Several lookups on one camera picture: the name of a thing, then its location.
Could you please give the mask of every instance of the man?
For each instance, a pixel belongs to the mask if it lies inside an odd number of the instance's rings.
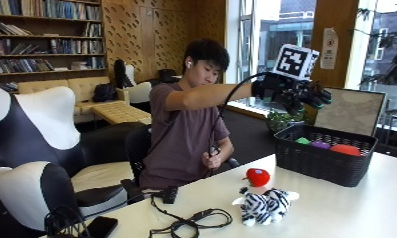
[[[235,152],[217,106],[236,84],[216,84],[229,66],[229,53],[219,42],[200,39],[187,46],[183,77],[159,84],[149,93],[152,133],[141,189],[167,189],[208,176]],[[231,100],[263,95],[260,82],[243,85]]]

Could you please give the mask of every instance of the table surface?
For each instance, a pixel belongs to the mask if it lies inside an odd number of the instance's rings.
[[[124,102],[100,104],[92,107],[92,111],[110,124],[138,121],[143,124],[151,123],[149,113],[127,105]]]
[[[275,187],[300,194],[280,223],[252,227],[243,224],[241,208],[232,203],[243,196],[240,188],[248,186],[243,180],[248,168],[261,168],[272,174],[267,187],[252,188],[253,193]],[[221,208],[232,214],[233,223],[224,228],[200,230],[201,237],[397,237],[397,158],[374,153],[358,187],[349,188],[277,167],[276,155],[271,155],[180,187],[175,204],[155,200],[161,209],[184,218],[209,208]],[[148,237],[149,229],[164,228],[173,222],[173,218],[151,206],[149,199],[103,216],[119,221],[112,238]],[[201,223],[211,225],[223,220],[205,218]],[[177,234],[192,236],[183,227]]]

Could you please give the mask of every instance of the red toy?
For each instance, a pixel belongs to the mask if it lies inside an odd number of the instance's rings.
[[[345,144],[337,144],[330,147],[330,150],[336,152],[341,152],[353,156],[361,156],[361,152],[357,147],[345,145]]]
[[[248,180],[251,182],[251,186],[261,187],[268,184],[271,175],[269,172],[264,169],[249,168],[248,176],[243,178],[243,180]]]

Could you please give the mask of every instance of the green ball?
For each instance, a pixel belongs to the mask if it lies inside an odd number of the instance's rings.
[[[296,142],[308,145],[309,144],[309,140],[305,137],[300,137],[298,139],[296,139]]]

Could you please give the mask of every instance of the window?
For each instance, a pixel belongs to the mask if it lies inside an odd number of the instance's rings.
[[[282,44],[309,48],[314,2],[241,0],[239,82],[251,75],[273,70]],[[264,111],[271,108],[284,110],[269,98],[248,98],[239,102]]]
[[[386,74],[392,66],[392,60],[397,54],[397,45],[392,48],[384,48],[380,47],[380,41],[389,33],[397,32],[397,0],[378,0],[370,32],[373,37],[368,45],[362,78],[365,76]],[[385,85],[377,81],[364,82],[361,83],[360,89],[386,92],[386,99],[389,101],[388,109],[397,109],[397,85]]]

